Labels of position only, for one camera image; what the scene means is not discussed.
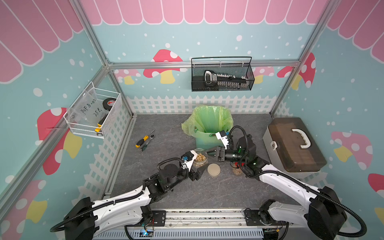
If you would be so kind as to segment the yellow utility knife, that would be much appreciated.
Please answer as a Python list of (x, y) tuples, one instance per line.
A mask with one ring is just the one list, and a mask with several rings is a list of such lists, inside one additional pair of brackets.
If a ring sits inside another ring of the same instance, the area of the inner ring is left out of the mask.
[(102, 131), (102, 125), (106, 119), (107, 115), (105, 115), (99, 122), (98, 122), (98, 125), (97, 125), (97, 128), (95, 129), (95, 132), (96, 133), (100, 133)]

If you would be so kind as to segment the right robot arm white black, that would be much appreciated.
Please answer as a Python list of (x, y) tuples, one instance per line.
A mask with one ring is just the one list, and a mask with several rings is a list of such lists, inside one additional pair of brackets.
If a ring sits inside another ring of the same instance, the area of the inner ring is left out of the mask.
[(332, 189), (307, 185), (252, 154), (252, 137), (241, 126), (234, 126), (227, 132), (212, 133), (211, 137), (216, 137), (222, 143), (212, 148), (215, 152), (213, 159), (217, 162), (230, 162), (247, 178), (269, 184), (298, 203), (287, 205), (267, 200), (258, 210), (261, 224), (270, 226), (281, 222), (286, 228), (290, 224), (297, 224), (308, 227), (322, 240), (333, 240), (336, 236), (359, 238), (367, 233), (368, 227), (364, 220), (343, 205)]

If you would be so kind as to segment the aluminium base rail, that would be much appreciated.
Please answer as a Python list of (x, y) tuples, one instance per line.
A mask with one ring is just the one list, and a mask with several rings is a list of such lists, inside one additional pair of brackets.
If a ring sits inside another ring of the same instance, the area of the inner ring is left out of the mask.
[(154, 210), (150, 224), (121, 226), (98, 240), (315, 240), (307, 228), (283, 221), (264, 224), (258, 209)]

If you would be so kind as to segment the peanut jar red lid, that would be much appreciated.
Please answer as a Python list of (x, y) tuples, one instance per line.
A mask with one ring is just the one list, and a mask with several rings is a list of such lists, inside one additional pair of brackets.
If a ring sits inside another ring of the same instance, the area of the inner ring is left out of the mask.
[(232, 170), (233, 170), (233, 173), (237, 176), (241, 176), (243, 175), (243, 171), (241, 170), (240, 166), (239, 166), (239, 163), (238, 162), (231, 162), (231, 167), (232, 167)]

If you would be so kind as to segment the brown lidded tool box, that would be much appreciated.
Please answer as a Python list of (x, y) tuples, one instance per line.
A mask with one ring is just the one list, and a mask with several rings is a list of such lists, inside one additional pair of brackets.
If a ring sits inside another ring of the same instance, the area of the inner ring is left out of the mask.
[(327, 161), (300, 118), (275, 118), (263, 141), (271, 164), (296, 179), (319, 172)]

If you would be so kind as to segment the clear wall bin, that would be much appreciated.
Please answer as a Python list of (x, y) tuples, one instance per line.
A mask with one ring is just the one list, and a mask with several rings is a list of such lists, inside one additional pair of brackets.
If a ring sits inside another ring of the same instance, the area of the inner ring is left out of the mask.
[[(110, 111), (103, 107), (103, 100), (116, 98)], [(95, 132), (98, 122), (107, 115), (102, 131)], [(99, 89), (89, 83), (64, 114), (64, 119), (74, 135), (105, 139), (121, 129), (124, 110), (120, 93)]]

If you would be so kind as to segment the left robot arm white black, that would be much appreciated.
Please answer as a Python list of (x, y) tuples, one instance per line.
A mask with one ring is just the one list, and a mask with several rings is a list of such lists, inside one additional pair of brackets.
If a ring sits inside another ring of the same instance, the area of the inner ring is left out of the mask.
[(154, 218), (151, 204), (163, 199), (182, 181), (199, 180), (208, 168), (207, 165), (195, 168), (193, 164), (186, 157), (171, 158), (160, 162), (157, 173), (128, 193), (99, 201), (86, 197), (50, 232), (63, 231), (67, 240), (92, 240), (116, 227), (151, 224)]

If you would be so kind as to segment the socket wrench set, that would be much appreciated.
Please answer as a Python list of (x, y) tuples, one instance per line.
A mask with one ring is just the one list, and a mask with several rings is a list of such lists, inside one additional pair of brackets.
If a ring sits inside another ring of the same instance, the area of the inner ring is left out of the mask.
[(236, 78), (235, 75), (217, 74), (211, 71), (204, 72), (204, 84), (219, 89), (244, 90), (250, 87), (249, 81), (244, 76)]

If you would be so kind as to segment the peanut jar beige lid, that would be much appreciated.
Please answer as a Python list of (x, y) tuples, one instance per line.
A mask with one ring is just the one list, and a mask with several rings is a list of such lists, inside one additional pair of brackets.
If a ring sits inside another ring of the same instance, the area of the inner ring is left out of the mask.
[(208, 163), (207, 157), (202, 154), (203, 149), (195, 149), (195, 152), (198, 154), (197, 158), (194, 160), (194, 166), (196, 168), (199, 168)]

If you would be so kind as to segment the black tape roll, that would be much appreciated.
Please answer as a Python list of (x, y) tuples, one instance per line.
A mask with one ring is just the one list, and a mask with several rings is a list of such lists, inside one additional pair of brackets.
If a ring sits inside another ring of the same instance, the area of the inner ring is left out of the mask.
[(110, 111), (113, 108), (116, 100), (117, 100), (116, 98), (107, 98), (107, 99), (103, 100), (104, 109), (107, 111)]

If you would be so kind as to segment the yellow black screwdriver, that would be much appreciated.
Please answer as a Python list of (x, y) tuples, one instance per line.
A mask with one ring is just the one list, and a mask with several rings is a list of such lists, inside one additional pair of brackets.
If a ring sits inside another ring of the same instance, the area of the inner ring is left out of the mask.
[(152, 133), (155, 131), (155, 129), (153, 129), (148, 135), (145, 135), (142, 139), (140, 139), (137, 143), (136, 143), (136, 148), (140, 148), (149, 138), (150, 136), (152, 135)]

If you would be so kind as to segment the green plastic bin liner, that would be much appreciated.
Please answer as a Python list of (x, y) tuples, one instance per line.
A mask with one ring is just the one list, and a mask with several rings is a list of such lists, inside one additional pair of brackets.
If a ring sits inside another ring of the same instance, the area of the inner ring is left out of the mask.
[(196, 107), (190, 117), (182, 123), (183, 132), (193, 137), (193, 131), (198, 130), (206, 132), (209, 128), (234, 126), (234, 120), (231, 111), (221, 106)]

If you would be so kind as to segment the green trash bin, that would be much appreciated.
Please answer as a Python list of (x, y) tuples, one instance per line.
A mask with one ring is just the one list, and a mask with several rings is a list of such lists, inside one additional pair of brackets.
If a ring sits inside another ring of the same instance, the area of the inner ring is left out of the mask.
[(222, 140), (218, 139), (216, 137), (216, 133), (220, 131), (225, 131), (226, 133), (229, 132), (231, 128), (229, 127), (215, 127), (215, 128), (209, 128), (206, 132), (201, 132), (198, 130), (194, 130), (193, 137), (196, 140), (196, 147), (197, 149), (210, 149), (216, 146), (223, 147)]

